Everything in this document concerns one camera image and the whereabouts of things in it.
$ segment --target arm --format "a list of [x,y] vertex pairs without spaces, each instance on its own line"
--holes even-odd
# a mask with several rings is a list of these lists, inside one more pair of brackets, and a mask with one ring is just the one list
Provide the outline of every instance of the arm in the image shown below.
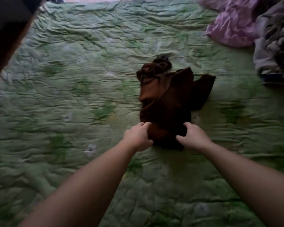
[[98,226],[133,155],[153,145],[150,125],[126,130],[122,141],[69,177],[19,227]]
[[184,125],[186,136],[176,139],[206,156],[267,226],[284,227],[284,173],[214,144],[197,125]]

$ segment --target dark brown fabric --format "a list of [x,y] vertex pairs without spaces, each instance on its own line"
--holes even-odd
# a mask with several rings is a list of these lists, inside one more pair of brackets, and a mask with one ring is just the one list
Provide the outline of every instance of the dark brown fabric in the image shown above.
[[167,72],[171,62],[167,57],[157,57],[144,64],[136,73],[141,83],[139,100],[141,122],[152,122],[148,137],[167,149],[183,149],[176,135],[185,136],[183,123],[190,122],[190,111],[200,110],[216,79],[215,76],[202,75],[193,81],[191,69]]

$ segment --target green bed sheet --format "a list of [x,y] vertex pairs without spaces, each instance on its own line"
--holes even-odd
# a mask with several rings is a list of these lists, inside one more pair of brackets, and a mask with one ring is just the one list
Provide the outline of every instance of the green bed sheet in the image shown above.
[[[161,53],[196,79],[216,75],[194,123],[284,172],[284,93],[261,85],[252,49],[206,36],[216,15],[195,0],[42,7],[0,77],[0,227],[16,226],[139,122],[135,73]],[[152,147],[130,162],[100,226],[263,224],[203,156]]]

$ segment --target pink cloth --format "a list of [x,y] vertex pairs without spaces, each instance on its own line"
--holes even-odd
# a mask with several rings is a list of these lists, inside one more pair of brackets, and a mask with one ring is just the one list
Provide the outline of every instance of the pink cloth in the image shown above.
[[230,47],[252,46],[257,35],[252,12],[260,0],[197,0],[204,7],[220,11],[216,21],[208,25],[206,34]]

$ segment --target bed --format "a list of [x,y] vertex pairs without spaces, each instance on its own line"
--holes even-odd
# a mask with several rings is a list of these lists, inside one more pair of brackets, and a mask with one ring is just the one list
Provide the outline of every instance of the bed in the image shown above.
[[[195,0],[46,3],[0,77],[0,227],[139,122],[135,73],[158,54],[216,76],[192,112],[213,141],[284,172],[284,92],[261,85],[252,49],[205,35],[216,15]],[[264,225],[203,156],[152,147],[130,162],[100,226]]]

